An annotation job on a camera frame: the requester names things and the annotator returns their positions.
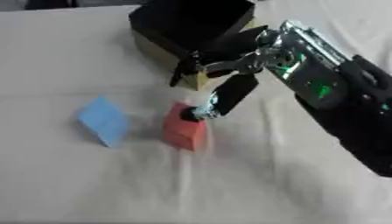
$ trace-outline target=table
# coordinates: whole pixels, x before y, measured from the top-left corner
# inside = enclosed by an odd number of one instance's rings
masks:
[[[389,4],[271,0],[256,14],[272,26],[295,18],[318,27],[390,71]],[[170,106],[203,102],[221,80],[199,93],[167,87],[170,74],[133,44],[135,8],[0,13],[1,221],[390,222],[391,181],[341,149],[269,73],[208,123],[206,153],[160,142]],[[115,149],[75,121],[97,95],[132,121]]]

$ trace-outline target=black box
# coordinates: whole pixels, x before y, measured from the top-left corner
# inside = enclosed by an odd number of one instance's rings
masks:
[[[248,0],[154,0],[129,21],[139,49],[172,72],[179,59],[205,43],[253,26],[254,11]],[[194,89],[207,81],[202,73],[187,78]]]

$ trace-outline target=white tablecloth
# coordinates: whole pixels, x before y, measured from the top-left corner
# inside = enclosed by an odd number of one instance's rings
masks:
[[[390,71],[389,0],[270,0],[261,24],[317,27],[347,53]],[[170,74],[134,46],[134,7],[0,13],[0,221],[390,223],[391,180],[328,136],[269,73],[227,117],[206,152],[160,141],[175,101]],[[109,149],[74,120],[97,95],[129,114]]]

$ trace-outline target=robotic arm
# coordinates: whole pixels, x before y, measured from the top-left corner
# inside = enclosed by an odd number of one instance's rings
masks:
[[[381,176],[392,177],[392,77],[359,55],[347,58],[317,31],[296,21],[278,30],[261,26],[224,38],[178,63],[171,80],[199,71],[232,74],[206,105],[187,108],[197,122],[225,116],[258,85],[264,68],[340,144]]]

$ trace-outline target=blue block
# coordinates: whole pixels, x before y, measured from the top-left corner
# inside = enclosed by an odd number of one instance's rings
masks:
[[[78,118],[108,147],[115,147],[130,130],[128,117],[102,96],[88,104]]]

